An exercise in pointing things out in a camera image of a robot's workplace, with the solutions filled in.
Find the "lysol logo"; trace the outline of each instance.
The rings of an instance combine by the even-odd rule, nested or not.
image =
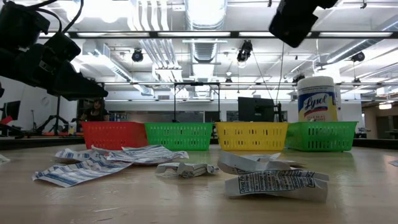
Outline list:
[[[304,116],[318,111],[327,111],[328,97],[326,93],[318,93],[304,100]]]

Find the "plastic basket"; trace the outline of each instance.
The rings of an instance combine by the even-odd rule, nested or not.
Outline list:
[[[225,151],[281,151],[288,123],[218,122],[218,142]]]
[[[87,149],[91,146],[121,150],[122,147],[143,147],[148,145],[145,125],[137,122],[83,122]]]
[[[205,151],[209,149],[213,123],[146,123],[149,144],[170,150]]]
[[[286,146],[301,151],[349,151],[356,121],[298,122],[289,125]]]

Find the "wooden table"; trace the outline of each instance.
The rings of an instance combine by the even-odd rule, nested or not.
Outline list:
[[[396,223],[398,151],[354,148],[351,152],[283,152],[282,158],[330,175],[326,203],[278,197],[224,194],[220,173],[192,179],[160,178],[155,167],[127,168],[74,187],[31,180],[54,164],[65,147],[0,151],[11,162],[0,166],[0,223]],[[83,145],[70,146],[84,149]],[[187,162],[216,164],[219,149],[189,152]]]

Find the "white lid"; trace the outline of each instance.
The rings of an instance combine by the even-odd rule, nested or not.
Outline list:
[[[297,89],[308,88],[313,86],[334,86],[332,77],[308,77],[304,78],[297,83]]]

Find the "lysol wipes container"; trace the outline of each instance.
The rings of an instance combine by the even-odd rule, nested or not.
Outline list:
[[[335,84],[331,77],[309,77],[297,83],[299,121],[337,121]]]

